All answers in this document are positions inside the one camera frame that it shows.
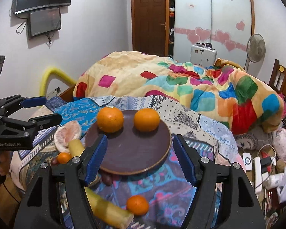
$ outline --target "brown door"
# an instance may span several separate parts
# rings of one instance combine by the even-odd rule
[[[165,55],[165,0],[132,0],[133,50]]]

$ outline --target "tangerine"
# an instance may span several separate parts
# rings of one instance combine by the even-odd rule
[[[144,215],[149,210],[149,203],[141,195],[134,195],[126,202],[126,208],[134,215]]]
[[[113,133],[123,127],[124,115],[116,107],[104,107],[98,112],[96,123],[102,131]]]
[[[69,162],[69,160],[72,158],[70,153],[67,152],[61,152],[60,154],[58,154],[57,156],[57,161],[60,164],[66,164],[67,162]]]
[[[133,118],[133,124],[141,132],[150,132],[155,130],[160,123],[159,114],[151,108],[143,108],[136,112]]]

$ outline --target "patterned tablecloth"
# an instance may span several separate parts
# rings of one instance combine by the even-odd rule
[[[99,109],[104,106],[115,106],[120,110],[153,108],[169,127],[172,137],[175,134],[182,134],[188,145],[196,148],[201,156],[207,156],[212,161],[225,165],[230,165],[236,161],[238,155],[236,142],[227,127],[164,96],[92,97],[64,104],[58,108],[53,108],[51,104],[48,104],[51,110],[62,115],[62,124],[71,120],[77,120],[80,123],[83,130],[83,143],[85,132],[95,122]],[[50,110],[41,108],[34,116],[49,113],[51,113]],[[26,189],[41,163],[50,162],[53,157],[57,156],[58,152],[53,141],[56,129],[57,127],[52,127],[40,131],[34,140],[32,150],[14,152],[11,175],[21,190]],[[132,195],[141,194],[149,201],[149,212],[142,218],[134,219],[131,225],[133,229],[143,223],[145,227],[151,225],[151,228],[154,228],[153,222],[180,227],[196,191],[196,188],[186,182],[172,146],[166,161],[158,169],[139,175],[114,176],[113,178],[112,186],[108,187],[100,183],[94,187],[94,191],[122,208],[125,208],[127,198]],[[60,184],[60,192],[65,224],[72,228],[63,184]],[[218,213],[221,195],[220,185],[217,185],[216,192],[217,209],[214,213],[214,219]]]

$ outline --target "round plate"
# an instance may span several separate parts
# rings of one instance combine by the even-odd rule
[[[108,148],[101,169],[117,175],[133,175],[159,164],[168,154],[171,144],[170,130],[163,121],[148,133],[141,133],[133,126],[136,110],[122,111],[124,127],[116,133],[106,134]],[[96,123],[87,132],[85,145],[91,146],[100,133]]]

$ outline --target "fan head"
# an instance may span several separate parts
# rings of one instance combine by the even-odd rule
[[[253,62],[259,62],[266,53],[266,46],[263,37],[256,33],[252,35],[247,43],[247,56]]]

